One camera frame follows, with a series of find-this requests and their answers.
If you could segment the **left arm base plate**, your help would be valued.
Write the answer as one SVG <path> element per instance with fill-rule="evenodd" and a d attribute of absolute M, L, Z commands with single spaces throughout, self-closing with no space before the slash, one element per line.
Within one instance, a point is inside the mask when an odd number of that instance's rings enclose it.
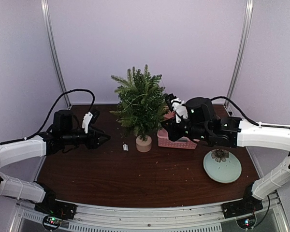
<path fill-rule="evenodd" d="M 77 206 L 73 203 L 57 201 L 52 198 L 44 199 L 34 204 L 34 210 L 63 220 L 74 219 Z"/>

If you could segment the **thin wire string lights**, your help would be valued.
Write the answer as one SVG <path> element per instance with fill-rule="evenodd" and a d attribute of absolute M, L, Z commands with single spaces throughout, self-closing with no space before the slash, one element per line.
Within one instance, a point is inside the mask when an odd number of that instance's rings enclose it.
<path fill-rule="evenodd" d="M 129 86 L 118 87 L 120 102 L 118 109 L 126 114 L 163 111 L 165 87 L 160 85 L 160 77 L 135 78 Z"/>

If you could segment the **small white battery box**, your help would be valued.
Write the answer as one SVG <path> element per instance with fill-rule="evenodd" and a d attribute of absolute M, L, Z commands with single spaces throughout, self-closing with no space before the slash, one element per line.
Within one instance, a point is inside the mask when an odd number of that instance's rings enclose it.
<path fill-rule="evenodd" d="M 123 144 L 123 150 L 124 150 L 124 151 L 128 151 L 128 150 L 129 150 L 129 147 L 128 147 L 127 144 Z"/>

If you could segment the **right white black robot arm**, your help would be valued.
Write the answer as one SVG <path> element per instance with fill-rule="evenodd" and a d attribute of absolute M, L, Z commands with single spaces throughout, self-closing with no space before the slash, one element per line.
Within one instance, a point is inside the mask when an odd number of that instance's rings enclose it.
<path fill-rule="evenodd" d="M 169 94 L 165 101 L 175 116 L 161 125 L 172 142 L 187 137 L 193 142 L 205 141 L 209 146 L 256 146 L 288 151 L 276 168 L 246 188 L 245 198 L 238 203 L 241 213 L 249 213 L 257 201 L 290 181 L 290 125 L 255 122 L 244 113 L 241 117 L 218 118 L 209 98 L 182 101 Z"/>

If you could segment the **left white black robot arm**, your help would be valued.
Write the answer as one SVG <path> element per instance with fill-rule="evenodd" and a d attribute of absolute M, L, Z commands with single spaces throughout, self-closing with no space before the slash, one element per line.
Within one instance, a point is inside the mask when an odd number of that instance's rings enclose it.
<path fill-rule="evenodd" d="M 83 121 L 79 122 L 69 110 L 55 112 L 53 124 L 47 131 L 39 132 L 32 138 L 0 143 L 0 168 L 22 160 L 65 152 L 66 146 L 76 149 L 84 145 L 88 150 L 100 147 L 111 137 L 92 126 L 99 115 L 99 111 L 89 111 L 84 115 Z M 47 186 L 3 173 L 0 173 L 0 195 L 39 203 L 50 215 L 60 210 L 55 193 Z"/>

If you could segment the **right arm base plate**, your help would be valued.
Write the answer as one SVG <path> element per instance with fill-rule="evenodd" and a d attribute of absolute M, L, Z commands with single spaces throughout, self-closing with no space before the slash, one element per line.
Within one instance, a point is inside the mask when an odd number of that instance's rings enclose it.
<path fill-rule="evenodd" d="M 253 197 L 243 198 L 241 200 L 223 203 L 221 205 L 224 218 L 238 217 L 246 214 L 252 214 L 262 210 L 262 200 Z"/>

